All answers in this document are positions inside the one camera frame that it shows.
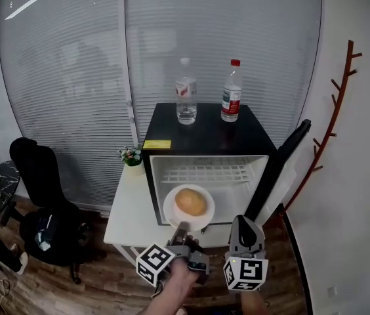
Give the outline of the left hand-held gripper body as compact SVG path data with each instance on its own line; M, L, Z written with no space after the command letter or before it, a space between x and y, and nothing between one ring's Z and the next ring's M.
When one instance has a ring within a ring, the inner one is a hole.
M189 236L175 236L166 246L153 243L136 258L136 273L153 287L161 286L171 271L174 259L184 259L190 271L198 273L198 284L204 284L210 274L209 256Z

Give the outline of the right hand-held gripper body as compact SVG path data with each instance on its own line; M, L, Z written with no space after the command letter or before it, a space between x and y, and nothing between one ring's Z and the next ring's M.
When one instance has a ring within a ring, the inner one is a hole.
M265 251L228 255L223 266L229 291L256 291L266 281L268 259Z

